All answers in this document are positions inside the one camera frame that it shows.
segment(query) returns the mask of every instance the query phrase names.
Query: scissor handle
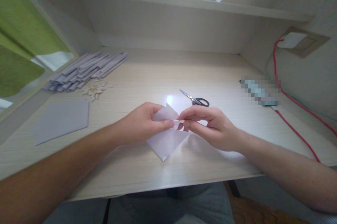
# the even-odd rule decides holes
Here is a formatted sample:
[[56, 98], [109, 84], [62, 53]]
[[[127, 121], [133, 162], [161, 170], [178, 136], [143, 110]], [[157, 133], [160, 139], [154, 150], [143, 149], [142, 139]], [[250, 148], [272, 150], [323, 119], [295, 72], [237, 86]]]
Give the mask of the scissor handle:
[[209, 106], [210, 106], [210, 103], [209, 103], [206, 99], [203, 99], [203, 98], [195, 98], [195, 99], [198, 100], [201, 104], [199, 104], [199, 103], [193, 101], [193, 102], [192, 102], [192, 105], [202, 105], [202, 106], [206, 106], [206, 107], [209, 107]]

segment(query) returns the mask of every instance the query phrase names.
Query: scissor blade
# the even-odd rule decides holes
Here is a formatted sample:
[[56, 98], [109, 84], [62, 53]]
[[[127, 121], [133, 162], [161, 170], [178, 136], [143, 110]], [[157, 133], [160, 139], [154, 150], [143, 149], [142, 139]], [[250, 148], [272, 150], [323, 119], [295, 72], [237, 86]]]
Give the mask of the scissor blade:
[[186, 92], [184, 92], [183, 90], [180, 90], [183, 94], [185, 94], [187, 97], [192, 98], [190, 95], [188, 95]]

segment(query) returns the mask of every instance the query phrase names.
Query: green curtain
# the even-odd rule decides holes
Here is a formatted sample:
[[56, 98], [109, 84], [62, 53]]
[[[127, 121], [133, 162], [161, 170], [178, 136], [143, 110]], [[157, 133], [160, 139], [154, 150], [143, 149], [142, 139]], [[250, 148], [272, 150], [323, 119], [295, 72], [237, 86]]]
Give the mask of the green curtain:
[[69, 52], [29, 0], [0, 0], [0, 98], [17, 94], [44, 68], [36, 55]]

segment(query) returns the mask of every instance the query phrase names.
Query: red cable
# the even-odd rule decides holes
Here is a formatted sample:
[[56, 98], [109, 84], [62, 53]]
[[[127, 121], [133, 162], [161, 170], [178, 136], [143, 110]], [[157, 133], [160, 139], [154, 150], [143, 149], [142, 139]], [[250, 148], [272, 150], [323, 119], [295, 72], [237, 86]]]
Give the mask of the red cable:
[[281, 119], [284, 120], [284, 122], [292, 129], [292, 131], [294, 131], [294, 133], [297, 134], [297, 136], [302, 139], [302, 141], [309, 147], [316, 160], [320, 163], [321, 162], [320, 159], [318, 158], [312, 147], [309, 145], [309, 143], [296, 131], [296, 129], [292, 127], [292, 125], [289, 124], [288, 121], [286, 121], [286, 119], [282, 116], [282, 114], [278, 110], [275, 110], [275, 112], [281, 117]]
[[[277, 48], [277, 44], [281, 41], [284, 40], [278, 40], [275, 43], [274, 46], [274, 50], [273, 50], [273, 60], [274, 60], [274, 75], [277, 77], [277, 67], [276, 67], [276, 48]], [[299, 107], [301, 107], [303, 110], [307, 111], [308, 113], [310, 113], [312, 116], [314, 116], [316, 119], [318, 119], [320, 122], [322, 122], [328, 129], [330, 129], [335, 136], [337, 136], [337, 132], [330, 127], [326, 122], [324, 122], [320, 117], [318, 117], [316, 114], [312, 113], [311, 111], [309, 111], [308, 109], [306, 109], [304, 106], [302, 106], [301, 104], [299, 104], [298, 102], [296, 102], [293, 98], [291, 98], [287, 93], [285, 93], [281, 87], [281, 92], [287, 97], [289, 98], [292, 102], [294, 102], [296, 105], [298, 105]], [[292, 131], [294, 131], [294, 133], [302, 139], [302, 141], [309, 147], [309, 149], [311, 150], [311, 152], [313, 153], [314, 157], [316, 158], [316, 160], [320, 163], [321, 161], [319, 160], [318, 156], [316, 155], [315, 151], [312, 149], [312, 147], [309, 145], [309, 143], [292, 127], [292, 125], [290, 125], [287, 120], [282, 116], [282, 114], [278, 111], [275, 110], [275, 112], [284, 120], [284, 122], [292, 129]]]
[[[277, 76], [277, 70], [276, 70], [276, 47], [277, 44], [283, 40], [279, 40], [275, 43], [274, 46], [274, 51], [273, 51], [273, 59], [274, 59], [274, 74], [275, 76]], [[318, 119], [320, 122], [322, 122], [324, 124], [324, 126], [326, 126], [328, 129], [330, 129], [331, 132], [333, 132], [333, 134], [337, 137], [337, 132], [330, 126], [328, 125], [325, 121], [323, 121], [320, 117], [318, 117], [316, 114], [314, 114], [313, 112], [311, 112], [310, 110], [308, 110], [307, 108], [305, 108], [303, 105], [301, 105], [300, 103], [298, 103], [297, 101], [295, 101], [292, 97], [290, 97], [281, 87], [281, 92], [286, 95], [287, 98], [289, 98], [292, 102], [294, 102], [296, 105], [298, 105], [300, 108], [302, 108], [303, 110], [307, 111], [308, 113], [310, 113], [312, 116], [314, 116], [316, 119]]]

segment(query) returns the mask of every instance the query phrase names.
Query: folded paper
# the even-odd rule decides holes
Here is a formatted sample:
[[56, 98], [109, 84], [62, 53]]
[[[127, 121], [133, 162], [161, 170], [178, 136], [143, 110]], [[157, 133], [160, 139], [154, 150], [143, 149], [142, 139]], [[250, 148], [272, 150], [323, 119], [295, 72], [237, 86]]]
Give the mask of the folded paper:
[[81, 89], [93, 78], [102, 79], [129, 59], [127, 52], [110, 55], [104, 52], [87, 53], [52, 76], [43, 90], [70, 92]]
[[[176, 120], [177, 117], [176, 111], [169, 104], [166, 104], [166, 107], [160, 109], [153, 116], [153, 121]], [[189, 135], [188, 132], [177, 130], [179, 124], [179, 121], [175, 121], [173, 129], [157, 134], [147, 140], [147, 143], [162, 161], [165, 161]]]

